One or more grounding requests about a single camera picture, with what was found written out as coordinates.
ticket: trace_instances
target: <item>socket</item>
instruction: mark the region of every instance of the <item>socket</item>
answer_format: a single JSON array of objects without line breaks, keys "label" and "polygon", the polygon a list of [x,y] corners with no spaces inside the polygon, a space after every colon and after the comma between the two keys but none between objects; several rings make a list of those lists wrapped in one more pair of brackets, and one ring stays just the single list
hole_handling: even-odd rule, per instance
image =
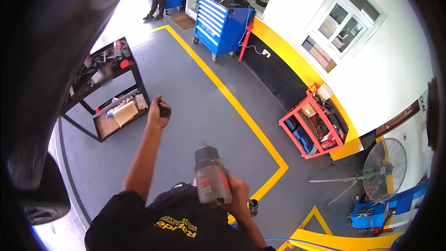
[{"label": "socket", "polygon": [[267,58],[271,56],[271,54],[266,49],[263,49],[262,54],[265,55]]}]

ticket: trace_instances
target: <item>fan grille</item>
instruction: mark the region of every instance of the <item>fan grille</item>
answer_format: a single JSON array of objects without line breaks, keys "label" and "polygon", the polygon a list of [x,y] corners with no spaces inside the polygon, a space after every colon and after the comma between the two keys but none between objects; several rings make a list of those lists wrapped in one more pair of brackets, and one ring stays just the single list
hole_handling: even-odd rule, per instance
[{"label": "fan grille", "polygon": [[390,199],[403,183],[407,169],[407,155],[397,139],[385,138],[370,151],[363,170],[363,184],[374,201]]}]

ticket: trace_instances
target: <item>blue tool case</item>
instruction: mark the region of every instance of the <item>blue tool case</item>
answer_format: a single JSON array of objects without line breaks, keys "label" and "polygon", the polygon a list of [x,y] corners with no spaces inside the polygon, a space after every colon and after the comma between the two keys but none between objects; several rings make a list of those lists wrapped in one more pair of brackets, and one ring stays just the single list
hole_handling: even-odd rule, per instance
[{"label": "blue tool case", "polygon": [[202,41],[211,51],[213,61],[221,54],[233,54],[243,41],[253,13],[254,8],[248,2],[198,0],[193,42]]}]

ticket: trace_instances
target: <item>red tool cart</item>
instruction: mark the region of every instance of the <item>red tool cart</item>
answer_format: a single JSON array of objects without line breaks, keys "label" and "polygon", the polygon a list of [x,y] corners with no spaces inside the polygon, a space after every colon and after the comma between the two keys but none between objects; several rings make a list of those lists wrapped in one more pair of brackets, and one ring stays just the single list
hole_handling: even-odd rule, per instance
[{"label": "red tool cart", "polygon": [[314,83],[306,91],[307,97],[291,109],[279,125],[285,130],[305,159],[310,159],[343,147],[348,129],[334,117],[335,109],[327,108],[326,100],[317,93]]}]

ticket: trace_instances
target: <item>black wall baseboard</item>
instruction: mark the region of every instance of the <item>black wall baseboard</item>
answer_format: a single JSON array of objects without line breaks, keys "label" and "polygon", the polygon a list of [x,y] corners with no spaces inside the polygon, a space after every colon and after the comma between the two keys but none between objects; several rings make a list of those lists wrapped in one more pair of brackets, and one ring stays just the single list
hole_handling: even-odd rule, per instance
[{"label": "black wall baseboard", "polygon": [[[264,42],[253,33],[250,34],[248,46],[254,45],[259,53],[266,49],[271,56],[256,53],[254,47],[245,49],[242,61],[265,84],[281,105],[292,109],[306,97],[307,86],[299,76]],[[241,47],[236,52],[240,55]]]}]

